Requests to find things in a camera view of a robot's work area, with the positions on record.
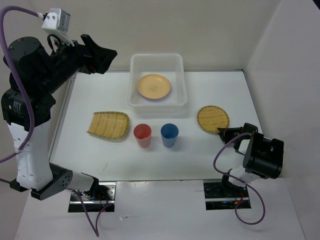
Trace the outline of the round bamboo tray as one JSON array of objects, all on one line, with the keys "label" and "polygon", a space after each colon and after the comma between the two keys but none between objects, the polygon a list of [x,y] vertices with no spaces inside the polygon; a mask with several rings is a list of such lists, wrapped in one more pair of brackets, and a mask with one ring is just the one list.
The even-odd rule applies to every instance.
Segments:
[{"label": "round bamboo tray", "polygon": [[218,128],[228,128],[230,118],[227,112],[219,106],[207,105],[196,114],[199,127],[209,134],[218,134]]}]

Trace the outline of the yellow plastic plate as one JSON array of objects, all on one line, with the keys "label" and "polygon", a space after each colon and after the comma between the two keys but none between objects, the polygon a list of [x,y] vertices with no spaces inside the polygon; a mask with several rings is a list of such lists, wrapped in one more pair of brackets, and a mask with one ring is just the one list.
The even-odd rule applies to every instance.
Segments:
[{"label": "yellow plastic plate", "polygon": [[171,90],[170,81],[160,74],[147,74],[137,82],[138,92],[151,99],[162,98]]}]

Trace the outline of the purple plastic plate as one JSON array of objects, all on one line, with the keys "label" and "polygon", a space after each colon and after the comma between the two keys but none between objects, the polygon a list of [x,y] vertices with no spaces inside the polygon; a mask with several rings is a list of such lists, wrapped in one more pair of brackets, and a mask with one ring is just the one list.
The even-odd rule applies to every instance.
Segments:
[{"label": "purple plastic plate", "polygon": [[171,97],[171,95],[172,95],[172,94],[169,92],[167,95],[165,95],[165,96],[163,96],[163,97],[161,97],[161,98],[155,98],[155,99],[153,99],[153,98],[145,97],[145,96],[143,96],[143,95],[141,95],[141,97],[142,97],[143,99],[145,99],[146,101],[150,101],[150,102],[161,102],[161,101],[166,101],[168,98]]}]

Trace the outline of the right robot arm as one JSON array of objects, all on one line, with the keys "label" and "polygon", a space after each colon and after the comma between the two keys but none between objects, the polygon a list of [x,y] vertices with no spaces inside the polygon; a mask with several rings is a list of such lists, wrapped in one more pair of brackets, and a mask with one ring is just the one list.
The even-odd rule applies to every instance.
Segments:
[{"label": "right robot arm", "polygon": [[241,165],[223,175],[218,185],[219,192],[232,198],[239,196],[249,184],[258,179],[276,179],[283,168],[284,142],[267,138],[258,132],[258,127],[244,123],[241,127],[219,127],[218,135],[224,143],[232,142],[236,153],[244,156]]}]

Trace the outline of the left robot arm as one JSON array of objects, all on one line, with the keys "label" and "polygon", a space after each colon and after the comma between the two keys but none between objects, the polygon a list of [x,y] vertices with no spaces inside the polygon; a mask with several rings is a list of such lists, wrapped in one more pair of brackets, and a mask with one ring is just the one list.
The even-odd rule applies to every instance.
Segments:
[{"label": "left robot arm", "polygon": [[21,78],[27,96],[23,97],[13,77],[10,88],[1,98],[4,120],[17,150],[17,177],[9,185],[18,192],[45,200],[66,189],[81,191],[88,200],[99,196],[99,180],[85,173],[61,167],[49,161],[48,133],[53,93],[74,74],[104,74],[117,51],[97,45],[83,34],[82,44],[72,45],[55,40],[57,49],[47,53],[32,36],[19,38],[8,47],[8,53]]}]

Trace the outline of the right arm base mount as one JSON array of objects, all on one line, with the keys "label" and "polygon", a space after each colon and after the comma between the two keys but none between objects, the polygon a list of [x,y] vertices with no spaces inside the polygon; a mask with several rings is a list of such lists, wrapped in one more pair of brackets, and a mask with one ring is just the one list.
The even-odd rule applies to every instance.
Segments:
[{"label": "right arm base mount", "polygon": [[250,209],[251,203],[247,188],[223,185],[219,180],[203,180],[205,208],[213,210]]}]

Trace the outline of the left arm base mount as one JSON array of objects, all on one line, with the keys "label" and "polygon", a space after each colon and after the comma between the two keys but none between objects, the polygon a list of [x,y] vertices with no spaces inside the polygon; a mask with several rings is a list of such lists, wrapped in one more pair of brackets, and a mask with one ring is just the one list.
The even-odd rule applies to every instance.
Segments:
[{"label": "left arm base mount", "polygon": [[[76,193],[80,196],[88,213],[98,213],[101,210],[103,210],[103,212],[114,212],[116,186],[116,182],[101,181],[99,182],[101,191],[95,195],[88,195],[80,190],[76,190]],[[74,193],[73,191],[71,192],[68,204],[69,213],[84,212],[80,198],[76,193]]]}]

